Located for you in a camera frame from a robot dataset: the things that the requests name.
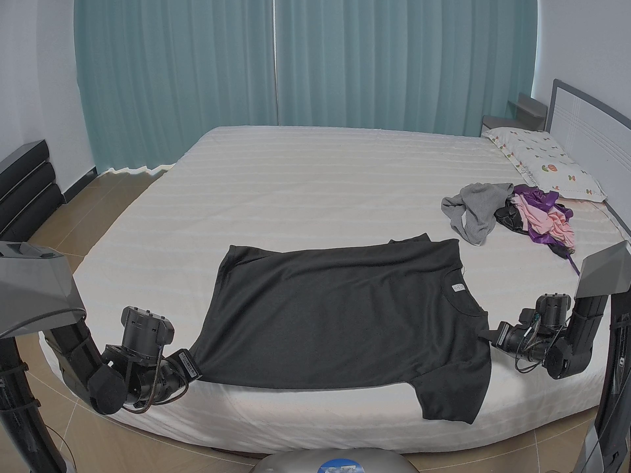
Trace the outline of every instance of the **blue round sticker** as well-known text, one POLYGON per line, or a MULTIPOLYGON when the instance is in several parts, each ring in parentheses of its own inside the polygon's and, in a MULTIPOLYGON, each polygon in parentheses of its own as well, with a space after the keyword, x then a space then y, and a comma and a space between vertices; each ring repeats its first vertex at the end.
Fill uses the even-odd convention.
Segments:
POLYGON ((365 473, 359 462, 350 459, 332 459, 320 466, 317 473, 365 473))

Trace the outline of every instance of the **pile of clothes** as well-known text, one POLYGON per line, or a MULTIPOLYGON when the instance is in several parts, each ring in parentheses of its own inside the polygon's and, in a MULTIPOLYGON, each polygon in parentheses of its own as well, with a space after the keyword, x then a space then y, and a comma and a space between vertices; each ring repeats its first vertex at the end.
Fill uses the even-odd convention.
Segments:
POLYGON ((543 192, 525 184, 469 184, 460 194, 443 198, 441 209, 464 240, 480 245, 495 221, 509 230, 544 243, 557 256, 572 261, 574 231, 569 224, 572 210, 557 203, 556 191, 543 192))

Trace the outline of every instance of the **curtain fold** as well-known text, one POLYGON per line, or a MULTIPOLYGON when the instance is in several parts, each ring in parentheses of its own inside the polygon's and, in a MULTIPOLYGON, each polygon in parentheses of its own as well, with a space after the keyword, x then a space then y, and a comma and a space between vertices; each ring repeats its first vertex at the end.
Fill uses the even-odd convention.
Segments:
POLYGON ((280 124, 478 135, 536 34, 537 0, 276 0, 280 124))
POLYGON ((272 0, 75 0, 97 169, 174 163, 221 125, 277 124, 272 0))

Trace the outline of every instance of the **floor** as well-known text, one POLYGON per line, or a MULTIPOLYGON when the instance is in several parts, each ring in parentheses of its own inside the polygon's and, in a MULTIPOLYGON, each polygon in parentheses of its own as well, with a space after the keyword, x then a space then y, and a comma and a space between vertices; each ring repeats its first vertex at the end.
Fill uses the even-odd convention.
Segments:
MULTIPOLYGON (((96 178, 61 206, 31 242, 66 254, 74 271, 124 209, 162 173, 107 173, 96 178)), ((51 372, 36 335, 18 338, 18 345, 30 369, 31 389, 42 403, 44 422, 65 438, 79 473, 247 473, 257 462, 136 430, 95 414, 51 372)), ((433 473, 569 472, 595 414, 596 409, 587 410, 472 450, 406 457, 419 471, 433 473)), ((54 436, 54 441, 68 457, 61 440, 54 436)), ((4 430, 0 431, 0 464, 6 472, 28 471, 4 430)))

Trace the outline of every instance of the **wall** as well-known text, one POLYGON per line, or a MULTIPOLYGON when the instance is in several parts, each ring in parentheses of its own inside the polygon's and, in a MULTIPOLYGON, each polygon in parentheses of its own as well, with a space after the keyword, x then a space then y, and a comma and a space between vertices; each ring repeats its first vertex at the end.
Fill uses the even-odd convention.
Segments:
POLYGON ((555 78, 631 117, 631 0, 539 0, 532 96, 555 78))
POLYGON ((0 0, 0 160, 44 138, 61 191, 94 167, 76 83, 74 0, 0 0))

